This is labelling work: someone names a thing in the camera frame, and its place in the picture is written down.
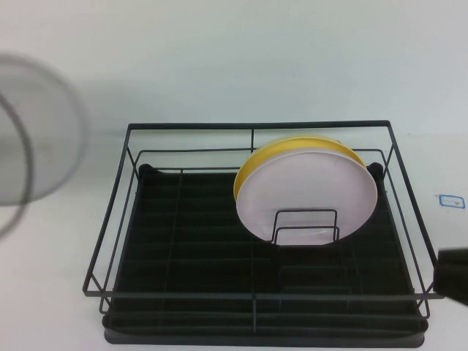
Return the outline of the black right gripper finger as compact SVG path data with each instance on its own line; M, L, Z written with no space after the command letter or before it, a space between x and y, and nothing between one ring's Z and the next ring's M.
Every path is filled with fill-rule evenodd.
M438 263L445 266L456 265L466 268L468 265L468 248L440 249Z
M434 269L434 292L467 305L467 267L437 266Z

